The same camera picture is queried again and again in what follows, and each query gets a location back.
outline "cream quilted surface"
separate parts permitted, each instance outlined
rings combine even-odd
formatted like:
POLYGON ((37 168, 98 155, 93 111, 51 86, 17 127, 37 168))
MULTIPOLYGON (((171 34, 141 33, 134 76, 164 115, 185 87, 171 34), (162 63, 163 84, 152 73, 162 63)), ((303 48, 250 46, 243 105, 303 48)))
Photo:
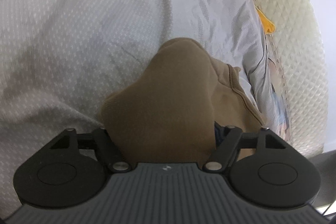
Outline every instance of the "cream quilted surface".
POLYGON ((290 143, 304 156, 323 151, 328 85, 320 30, 310 0, 255 0, 275 23, 269 37, 291 118, 290 143))

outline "circular cap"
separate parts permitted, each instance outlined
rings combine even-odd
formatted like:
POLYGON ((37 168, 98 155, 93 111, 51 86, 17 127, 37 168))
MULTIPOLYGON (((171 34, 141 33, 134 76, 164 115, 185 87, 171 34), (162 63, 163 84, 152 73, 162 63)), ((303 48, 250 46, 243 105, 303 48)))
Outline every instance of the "circular cap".
POLYGON ((287 185, 297 178, 297 171, 286 164, 269 163, 258 170, 259 177, 268 184, 287 185))
POLYGON ((210 161, 205 164, 205 168, 211 171, 218 171, 222 169, 222 165, 219 162, 216 161, 210 161))
POLYGON ((129 164, 124 161, 119 161, 119 162, 114 163, 112 167, 114 170, 117 170, 117 171, 125 171, 129 168, 129 164))
POLYGON ((52 163, 42 167, 37 177, 40 181, 49 185, 61 185, 72 181, 76 177, 76 168, 66 163, 52 163))

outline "gray ribbed panel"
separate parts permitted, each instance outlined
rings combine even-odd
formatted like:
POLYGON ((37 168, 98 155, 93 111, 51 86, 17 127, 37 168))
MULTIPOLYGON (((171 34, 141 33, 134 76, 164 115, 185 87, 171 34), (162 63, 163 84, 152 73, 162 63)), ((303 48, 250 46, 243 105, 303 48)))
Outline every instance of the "gray ribbed panel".
POLYGON ((259 208, 237 197, 220 175, 196 164, 139 164, 113 175, 105 189, 81 205, 43 210, 28 205, 8 224, 323 224, 312 207, 292 211, 259 208))

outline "brown garment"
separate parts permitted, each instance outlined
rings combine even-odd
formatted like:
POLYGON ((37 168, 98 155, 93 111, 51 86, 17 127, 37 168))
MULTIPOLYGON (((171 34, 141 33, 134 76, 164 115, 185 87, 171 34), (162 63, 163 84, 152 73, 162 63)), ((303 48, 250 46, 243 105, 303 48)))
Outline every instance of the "brown garment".
POLYGON ((201 166, 216 149, 215 121, 246 132, 257 132, 263 125, 239 85, 239 70, 211 58, 192 39, 170 40, 139 80, 105 100, 105 128, 132 165, 201 166))

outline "yellow fabric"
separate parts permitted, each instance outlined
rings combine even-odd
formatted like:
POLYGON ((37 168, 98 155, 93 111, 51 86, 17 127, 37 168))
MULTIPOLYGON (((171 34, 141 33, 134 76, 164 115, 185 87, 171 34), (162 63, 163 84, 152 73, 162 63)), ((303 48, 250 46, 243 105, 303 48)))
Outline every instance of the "yellow fabric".
POLYGON ((271 34, 275 31, 275 25, 273 22, 271 22, 264 14, 262 11, 260 11, 257 7, 255 7, 257 9, 258 15, 260 17, 262 26, 264 28, 264 32, 266 34, 271 34))

